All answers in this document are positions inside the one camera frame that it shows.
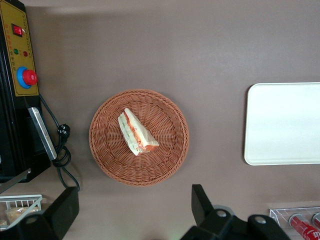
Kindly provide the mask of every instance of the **wire basket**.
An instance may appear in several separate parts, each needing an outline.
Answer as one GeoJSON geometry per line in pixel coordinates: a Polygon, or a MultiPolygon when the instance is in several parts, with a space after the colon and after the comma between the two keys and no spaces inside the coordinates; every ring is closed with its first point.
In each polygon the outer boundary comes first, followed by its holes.
{"type": "Polygon", "coordinates": [[[89,131],[92,155],[111,178],[131,186],[150,186],[172,176],[184,162],[189,129],[180,109],[158,92],[133,89],[120,92],[95,113],[89,131]],[[159,142],[156,151],[135,156],[118,123],[129,108],[159,142]]]}
{"type": "Polygon", "coordinates": [[[12,228],[18,222],[21,221],[28,213],[30,213],[35,207],[37,211],[41,210],[41,200],[43,199],[41,194],[36,195],[17,195],[17,196],[0,196],[0,220],[6,224],[0,225],[0,231],[12,228]],[[7,217],[5,211],[11,208],[26,208],[23,210],[19,217],[13,222],[4,221],[7,217]]]}

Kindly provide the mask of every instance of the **black cable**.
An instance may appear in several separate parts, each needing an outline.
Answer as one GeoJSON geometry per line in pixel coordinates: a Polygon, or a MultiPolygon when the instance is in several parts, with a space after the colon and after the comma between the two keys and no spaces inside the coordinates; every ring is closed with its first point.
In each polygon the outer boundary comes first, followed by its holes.
{"type": "Polygon", "coordinates": [[[71,153],[68,150],[68,148],[65,146],[65,144],[68,140],[68,137],[70,136],[70,127],[66,124],[60,125],[58,123],[58,120],[56,119],[55,115],[50,110],[49,106],[47,105],[45,99],[42,97],[41,94],[39,96],[40,96],[41,102],[43,103],[43,105],[46,108],[46,110],[48,111],[48,113],[51,115],[51,117],[57,127],[57,132],[59,134],[59,143],[55,147],[56,154],[59,155],[60,153],[62,153],[62,151],[64,151],[63,157],[61,157],[61,158],[57,157],[55,160],[52,161],[52,164],[56,168],[56,170],[58,172],[59,179],[65,188],[67,188],[68,185],[66,184],[64,178],[62,177],[61,170],[63,170],[74,181],[76,188],[78,189],[78,191],[80,191],[80,185],[79,185],[77,179],[66,169],[66,166],[71,161],[71,153]]]}

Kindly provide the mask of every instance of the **white tray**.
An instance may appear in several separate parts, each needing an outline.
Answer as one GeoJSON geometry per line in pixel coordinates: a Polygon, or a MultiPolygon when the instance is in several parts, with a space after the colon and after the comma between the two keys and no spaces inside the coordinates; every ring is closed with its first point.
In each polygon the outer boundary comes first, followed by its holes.
{"type": "Polygon", "coordinates": [[[320,163],[320,82],[249,89],[244,159],[250,165],[320,163]]]}

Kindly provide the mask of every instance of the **blue button ring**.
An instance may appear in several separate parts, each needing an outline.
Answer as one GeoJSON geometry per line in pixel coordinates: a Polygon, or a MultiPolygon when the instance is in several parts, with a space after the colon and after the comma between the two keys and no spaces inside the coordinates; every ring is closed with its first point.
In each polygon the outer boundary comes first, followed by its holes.
{"type": "Polygon", "coordinates": [[[26,68],[25,66],[19,67],[18,70],[16,71],[16,77],[18,78],[18,82],[21,87],[23,87],[24,89],[29,89],[31,88],[31,85],[27,85],[24,81],[24,77],[23,77],[24,70],[28,70],[28,68],[26,68]]]}

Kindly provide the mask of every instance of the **emergency stop button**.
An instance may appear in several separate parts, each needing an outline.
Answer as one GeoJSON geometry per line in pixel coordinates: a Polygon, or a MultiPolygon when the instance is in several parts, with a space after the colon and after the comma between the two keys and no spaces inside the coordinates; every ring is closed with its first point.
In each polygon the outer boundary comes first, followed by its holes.
{"type": "Polygon", "coordinates": [[[32,85],[35,85],[38,82],[38,77],[35,71],[27,69],[25,66],[18,68],[16,71],[16,77],[19,84],[24,89],[29,89],[32,85]]]}

